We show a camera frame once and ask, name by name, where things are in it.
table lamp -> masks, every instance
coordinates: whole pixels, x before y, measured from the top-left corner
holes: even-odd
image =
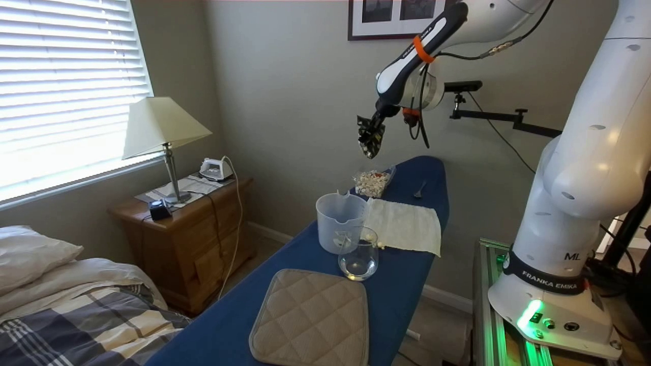
[[[173,186],[173,204],[191,195],[180,190],[173,148],[212,133],[170,98],[144,98],[131,106],[122,158],[162,152],[167,175]]]

plaid blanket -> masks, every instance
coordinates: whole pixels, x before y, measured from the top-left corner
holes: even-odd
[[[0,322],[0,364],[144,364],[187,316],[160,310],[144,286],[106,286]]]

lamp shade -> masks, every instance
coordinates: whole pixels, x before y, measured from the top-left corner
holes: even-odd
[[[141,157],[209,135],[212,132],[170,98],[144,98],[131,106],[122,157]]]

blue tablecloth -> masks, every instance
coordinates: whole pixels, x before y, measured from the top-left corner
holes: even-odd
[[[441,227],[448,224],[448,188],[444,162],[434,157],[415,157],[395,166],[384,198],[434,208]],[[378,271],[364,281],[368,298],[373,366],[388,366],[420,303],[434,256],[426,251],[382,250]],[[205,308],[168,346],[151,358],[151,364],[259,364],[249,352],[249,331],[257,319],[273,275],[281,268],[307,268],[341,275],[336,256],[322,250],[317,224],[307,226],[261,268],[249,275],[223,298]]]

glass cup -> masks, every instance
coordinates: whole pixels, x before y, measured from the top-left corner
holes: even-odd
[[[348,251],[340,254],[340,268],[351,281],[364,281],[375,275],[378,268],[378,233],[362,227],[358,245]]]

